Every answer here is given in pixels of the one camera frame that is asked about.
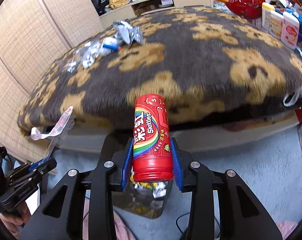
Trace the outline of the person's left hand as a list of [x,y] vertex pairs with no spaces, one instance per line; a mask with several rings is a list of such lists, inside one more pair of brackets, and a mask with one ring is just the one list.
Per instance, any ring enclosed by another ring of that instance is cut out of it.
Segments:
[[19,205],[19,215],[13,215],[11,213],[0,213],[0,220],[4,223],[6,228],[14,235],[19,236],[20,231],[18,226],[26,224],[31,218],[30,210],[26,202],[22,202]]

